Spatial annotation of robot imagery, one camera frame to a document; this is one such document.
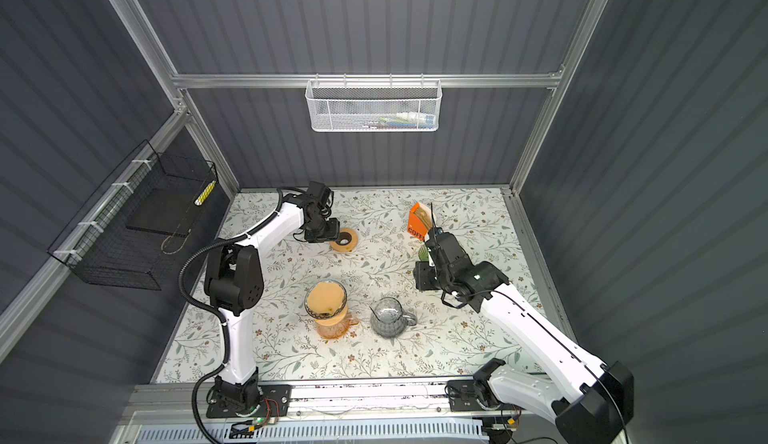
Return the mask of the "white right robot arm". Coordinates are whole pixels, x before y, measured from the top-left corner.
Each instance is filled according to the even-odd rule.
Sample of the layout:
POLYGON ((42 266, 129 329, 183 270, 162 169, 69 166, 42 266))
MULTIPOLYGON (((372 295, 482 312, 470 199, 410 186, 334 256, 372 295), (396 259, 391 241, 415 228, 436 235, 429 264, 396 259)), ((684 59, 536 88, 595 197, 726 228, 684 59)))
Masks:
POLYGON ((528 351, 546 381, 492 358, 472 376, 473 398, 488 410, 515 406, 553 423, 568 443, 612 443, 634 415, 634 377, 623 364, 605 364, 543 317, 493 264, 473 263, 457 238, 428 231, 427 261, 414 279, 438 291, 443 305, 471 308, 528 351))

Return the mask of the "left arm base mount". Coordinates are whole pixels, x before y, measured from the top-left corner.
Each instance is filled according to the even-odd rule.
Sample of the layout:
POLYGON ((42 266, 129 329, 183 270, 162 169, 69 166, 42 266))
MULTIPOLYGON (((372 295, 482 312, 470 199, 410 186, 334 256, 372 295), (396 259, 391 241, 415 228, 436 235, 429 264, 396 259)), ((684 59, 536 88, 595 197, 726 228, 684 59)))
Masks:
POLYGON ((244 384, 229 383, 217 376, 206 395, 206 417, 278 418, 287 415, 293 388, 286 384, 264 385, 258 375, 244 384))

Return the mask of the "grey glass carafe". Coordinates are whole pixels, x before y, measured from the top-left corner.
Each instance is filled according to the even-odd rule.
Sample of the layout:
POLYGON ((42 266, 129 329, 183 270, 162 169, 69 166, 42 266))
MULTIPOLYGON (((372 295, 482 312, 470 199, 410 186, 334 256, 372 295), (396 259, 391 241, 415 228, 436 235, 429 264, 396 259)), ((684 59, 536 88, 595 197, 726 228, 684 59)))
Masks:
POLYGON ((370 325, 375 334, 380 337, 394 339, 400 336, 406 328, 417 324, 414 314, 406 312, 399 300, 384 297, 370 306, 370 325))

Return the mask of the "orange glass carafe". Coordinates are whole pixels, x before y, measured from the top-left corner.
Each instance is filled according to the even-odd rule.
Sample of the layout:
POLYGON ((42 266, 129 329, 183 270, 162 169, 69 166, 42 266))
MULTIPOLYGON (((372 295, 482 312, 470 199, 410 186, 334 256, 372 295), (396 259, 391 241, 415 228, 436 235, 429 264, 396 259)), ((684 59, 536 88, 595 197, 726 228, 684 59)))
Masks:
POLYGON ((333 340, 340 338, 350 327, 358 324, 359 320, 351 313, 346 312, 330 319, 316 320, 315 330, 321 338, 333 340))

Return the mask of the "green glass dripper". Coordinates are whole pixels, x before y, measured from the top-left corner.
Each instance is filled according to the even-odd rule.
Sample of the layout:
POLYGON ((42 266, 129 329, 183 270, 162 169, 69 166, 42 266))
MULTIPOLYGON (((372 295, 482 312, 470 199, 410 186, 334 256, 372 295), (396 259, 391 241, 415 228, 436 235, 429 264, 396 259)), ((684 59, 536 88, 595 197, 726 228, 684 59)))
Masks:
POLYGON ((424 244, 422 244, 418 250, 418 259, 422 262, 429 261, 429 250, 424 244))

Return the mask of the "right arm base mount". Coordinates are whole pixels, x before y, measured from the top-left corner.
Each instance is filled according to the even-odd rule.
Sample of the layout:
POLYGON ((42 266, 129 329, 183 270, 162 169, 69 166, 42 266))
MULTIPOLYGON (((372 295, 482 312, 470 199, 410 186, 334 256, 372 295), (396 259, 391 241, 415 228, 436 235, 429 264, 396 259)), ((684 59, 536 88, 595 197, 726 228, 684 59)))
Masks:
POLYGON ((452 412, 517 412, 521 410, 514 404, 497 401, 488 389, 477 385, 472 379, 449 380, 444 386, 444 391, 452 412))

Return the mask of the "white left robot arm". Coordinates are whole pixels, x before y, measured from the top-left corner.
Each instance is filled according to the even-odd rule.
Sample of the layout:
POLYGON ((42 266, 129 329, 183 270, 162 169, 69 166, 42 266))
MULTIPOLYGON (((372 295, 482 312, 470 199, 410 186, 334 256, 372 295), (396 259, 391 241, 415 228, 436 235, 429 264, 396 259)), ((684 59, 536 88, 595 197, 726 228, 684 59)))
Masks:
POLYGON ((265 288, 262 259, 285 238, 301 233, 308 243, 325 243, 340 235, 332 216, 334 192, 312 181, 308 187, 279 188, 278 203, 252 227, 208 250, 204 293, 223 318, 223 369, 217 377, 226 385, 244 387, 254 381, 252 355, 253 309, 265 288))

